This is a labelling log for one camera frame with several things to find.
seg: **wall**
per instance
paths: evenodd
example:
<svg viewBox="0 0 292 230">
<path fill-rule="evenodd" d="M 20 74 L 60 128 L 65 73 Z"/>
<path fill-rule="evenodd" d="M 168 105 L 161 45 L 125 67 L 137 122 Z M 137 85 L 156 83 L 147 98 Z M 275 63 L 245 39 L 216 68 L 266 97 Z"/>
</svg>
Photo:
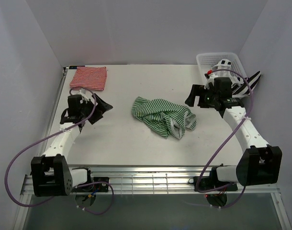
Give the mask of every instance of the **wall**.
<svg viewBox="0 0 292 230">
<path fill-rule="evenodd" d="M 267 0 L 27 0 L 61 65 L 195 64 L 238 53 Z"/>
<path fill-rule="evenodd" d="M 0 230 L 11 229 L 17 205 L 3 179 L 13 156 L 41 138 L 47 126 L 62 68 L 25 0 L 0 0 Z M 10 171 L 16 198 L 37 148 Z"/>
<path fill-rule="evenodd" d="M 246 72 L 264 73 L 255 90 L 256 128 L 283 152 L 278 185 L 292 225 L 292 0 L 270 0 L 239 55 Z"/>
</svg>

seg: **gray floor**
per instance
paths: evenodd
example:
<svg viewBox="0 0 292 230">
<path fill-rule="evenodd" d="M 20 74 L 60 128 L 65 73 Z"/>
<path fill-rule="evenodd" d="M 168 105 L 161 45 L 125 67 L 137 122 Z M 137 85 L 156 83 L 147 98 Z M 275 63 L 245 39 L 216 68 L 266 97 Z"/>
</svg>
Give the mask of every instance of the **gray floor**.
<svg viewBox="0 0 292 230">
<path fill-rule="evenodd" d="M 237 194 L 228 195 L 232 201 Z M 108 195 L 98 195 L 91 209 L 103 210 Z M 33 197 L 33 202 L 40 201 Z M 75 197 L 55 197 L 30 208 L 25 230 L 280 230 L 281 226 L 270 194 L 245 194 L 231 208 L 217 210 L 193 207 L 183 200 L 207 204 L 204 195 L 124 195 L 116 196 L 110 211 L 94 216 L 77 209 Z"/>
</svg>

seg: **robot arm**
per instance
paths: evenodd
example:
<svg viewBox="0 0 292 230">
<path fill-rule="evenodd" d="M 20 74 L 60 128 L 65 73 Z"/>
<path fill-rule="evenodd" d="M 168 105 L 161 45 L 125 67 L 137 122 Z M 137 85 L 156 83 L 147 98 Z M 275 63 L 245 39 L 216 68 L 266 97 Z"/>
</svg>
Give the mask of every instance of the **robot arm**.
<svg viewBox="0 0 292 230">
<path fill-rule="evenodd" d="M 231 80 L 217 77 L 203 85 L 193 85 L 185 103 L 194 106 L 199 96 L 198 106 L 215 108 L 232 130 L 245 118 L 245 108 L 239 98 L 232 98 Z M 214 188 L 225 183 L 235 182 L 243 186 L 273 184 L 277 182 L 282 152 L 272 147 L 256 130 L 251 119 L 246 117 L 236 132 L 243 156 L 238 165 L 213 167 L 209 178 L 205 178 L 205 188 Z"/>
<path fill-rule="evenodd" d="M 102 118 L 104 112 L 113 107 L 96 96 L 96 108 L 88 121 L 93 125 Z M 90 115 L 94 104 L 79 91 L 67 99 L 68 108 L 64 110 L 60 121 L 60 130 L 78 124 Z M 34 194 L 36 196 L 67 196 L 72 189 L 83 183 L 90 183 L 90 171 L 86 168 L 70 170 L 67 165 L 68 153 L 79 136 L 84 124 L 72 127 L 56 136 L 49 148 L 31 161 Z"/>
</svg>

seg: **green and white striped shirt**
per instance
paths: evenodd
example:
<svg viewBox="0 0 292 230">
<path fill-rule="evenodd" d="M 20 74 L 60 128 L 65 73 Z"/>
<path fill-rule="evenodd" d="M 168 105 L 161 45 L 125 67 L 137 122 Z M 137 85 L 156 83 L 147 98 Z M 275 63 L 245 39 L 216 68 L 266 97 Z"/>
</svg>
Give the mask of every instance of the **green and white striped shirt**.
<svg viewBox="0 0 292 230">
<path fill-rule="evenodd" d="M 185 128 L 196 128 L 196 115 L 188 107 L 164 99 L 150 101 L 137 97 L 132 106 L 132 115 L 165 138 L 172 134 L 181 139 Z"/>
</svg>

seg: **wire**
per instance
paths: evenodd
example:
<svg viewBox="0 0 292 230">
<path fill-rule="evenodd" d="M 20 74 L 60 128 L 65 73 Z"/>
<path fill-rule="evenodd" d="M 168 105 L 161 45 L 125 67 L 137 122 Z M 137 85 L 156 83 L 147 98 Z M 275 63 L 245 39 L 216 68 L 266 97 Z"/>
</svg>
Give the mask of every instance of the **wire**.
<svg viewBox="0 0 292 230">
<path fill-rule="evenodd" d="M 197 180 L 197 183 L 196 183 L 196 190 L 199 192 L 199 193 L 208 193 L 208 192 L 213 192 L 213 191 L 217 191 L 217 190 L 220 190 L 220 189 L 223 189 L 223 188 L 227 188 L 228 186 L 234 184 L 234 183 L 229 183 L 229 184 L 226 184 L 224 186 L 220 186 L 220 187 L 217 187 L 217 188 L 214 188 L 214 189 L 208 189 L 208 190 L 200 190 L 199 189 L 199 183 L 201 182 L 201 179 L 202 179 L 202 176 L 203 174 L 205 173 L 206 169 L 209 167 L 209 165 L 211 164 L 211 162 L 214 160 L 214 158 L 217 156 L 217 154 L 220 152 L 220 150 L 228 143 L 228 141 L 235 135 L 235 133 L 240 129 L 241 125 L 245 122 L 246 118 L 250 115 L 251 111 L 252 111 L 252 108 L 253 108 L 253 93 L 252 93 L 252 89 L 248 83 L 248 81 L 246 80 L 246 78 L 244 78 L 241 74 L 231 70 L 231 69 L 216 69 L 216 70 L 211 70 L 208 72 L 208 74 L 211 74 L 211 73 L 214 73 L 214 72 L 218 72 L 218 71 L 229 71 L 231 73 L 234 73 L 236 75 L 238 75 L 240 78 L 242 78 L 244 80 L 244 83 L 247 85 L 248 87 L 248 90 L 249 90 L 249 93 L 250 93 L 250 100 L 251 100 L 251 103 L 250 103 L 250 107 L 247 111 L 247 113 L 245 114 L 245 117 L 241 120 L 241 122 L 236 126 L 236 128 L 233 130 L 233 132 L 227 137 L 227 139 L 218 147 L 218 149 L 215 151 L 215 153 L 213 154 L 213 156 L 209 159 L 209 161 L 206 163 L 206 165 L 204 166 L 204 168 L 202 169 L 202 172 L 200 173 L 200 176 Z M 226 205 L 224 207 L 221 207 L 221 208 L 227 208 L 227 207 L 231 207 L 232 205 L 234 205 L 243 195 L 244 191 L 245 191 L 245 186 L 243 188 L 243 191 L 241 192 L 241 194 L 239 195 L 239 197 L 237 199 L 235 199 L 231 204 L 229 205 Z"/>
<path fill-rule="evenodd" d="M 76 126 L 80 125 L 80 124 L 84 124 L 84 123 L 85 123 L 85 122 L 86 122 L 86 121 L 87 121 L 87 120 L 93 115 L 93 113 L 94 113 L 94 111 L 95 111 L 95 107 L 96 107 L 96 97 L 95 97 L 95 94 L 94 94 L 91 90 L 89 90 L 89 89 L 87 89 L 87 88 L 83 88 L 83 87 L 79 87 L 79 88 L 80 88 L 80 89 L 85 89 L 85 90 L 91 92 L 92 95 L 93 95 L 93 98 L 94 98 L 94 107 L 93 107 L 93 109 L 92 109 L 90 115 L 89 115 L 87 118 L 83 119 L 82 121 L 80 121 L 80 122 L 78 122 L 78 123 L 76 123 L 76 124 L 74 124 L 74 125 L 72 125 L 72 126 L 70 126 L 70 127 L 67 127 L 67 128 L 65 128 L 65 129 L 63 129 L 63 130 L 61 130 L 61 131 L 58 131 L 58 132 L 56 132 L 56 133 L 54 133 L 54 134 L 52 134 L 52 135 L 50 135 L 50 136 L 47 136 L 47 137 L 45 137 L 45 138 L 43 138 L 43 139 L 41 139 L 41 140 L 36 141 L 35 143 L 33 143 L 33 144 L 29 145 L 29 146 L 27 146 L 26 148 L 24 148 L 23 150 L 21 150 L 19 153 L 17 153 L 17 154 L 13 157 L 13 159 L 10 161 L 10 163 L 9 163 L 9 165 L 8 165 L 8 167 L 7 167 L 6 173 L 5 173 L 5 175 L 4 175 L 4 186 L 5 186 L 5 188 L 6 188 L 7 194 L 8 194 L 8 196 L 10 197 L 10 199 L 11 199 L 14 203 L 16 203 L 17 205 L 22 206 L 22 207 L 35 207 L 35 206 L 39 206 L 39 205 L 41 205 L 41 204 L 44 204 L 44 203 L 46 203 L 47 201 L 49 201 L 49 200 L 51 200 L 51 199 L 53 198 L 53 197 L 50 197 L 50 198 L 48 198 L 47 200 L 44 200 L 44 201 L 42 201 L 42 202 L 40 202 L 40 203 L 32 204 L 32 205 L 23 204 L 23 203 L 19 202 L 17 199 L 15 199 L 15 197 L 13 196 L 13 194 L 11 193 L 11 191 L 10 191 L 10 189 L 9 189 L 9 184 L 8 184 L 9 171 L 10 171 L 11 166 L 12 166 L 13 163 L 15 162 L 15 160 L 16 160 L 20 155 L 22 155 L 25 151 L 27 151 L 27 150 L 30 149 L 31 147 L 33 147 L 33 146 L 35 146 L 35 145 L 37 145 L 37 144 L 39 144 L 39 143 L 41 143 L 41 142 L 43 142 L 43 141 L 46 141 L 46 140 L 48 140 L 48 139 L 50 139 L 50 138 L 52 138 L 52 137 L 55 137 L 55 136 L 57 136 L 57 135 L 63 133 L 64 131 L 67 131 L 67 130 L 73 128 L 73 127 L 76 127 Z"/>
<path fill-rule="evenodd" d="M 114 190 L 113 190 L 112 185 L 109 184 L 108 182 L 105 182 L 105 181 L 92 182 L 92 183 L 89 183 L 89 184 L 81 184 L 81 185 L 78 185 L 77 188 L 82 188 L 82 187 L 85 187 L 85 186 L 95 185 L 95 184 L 106 184 L 106 185 L 108 185 L 111 188 L 111 191 L 112 191 L 112 200 L 111 200 L 109 206 L 104 211 L 102 211 L 102 212 L 94 212 L 94 211 L 92 211 L 92 210 L 90 210 L 88 208 L 82 207 L 80 205 L 77 205 L 77 207 L 81 208 L 84 211 L 87 211 L 87 212 L 89 212 L 91 214 L 94 214 L 94 215 L 97 215 L 98 216 L 98 215 L 105 214 L 111 208 L 111 206 L 112 206 L 112 204 L 114 202 Z"/>
</svg>

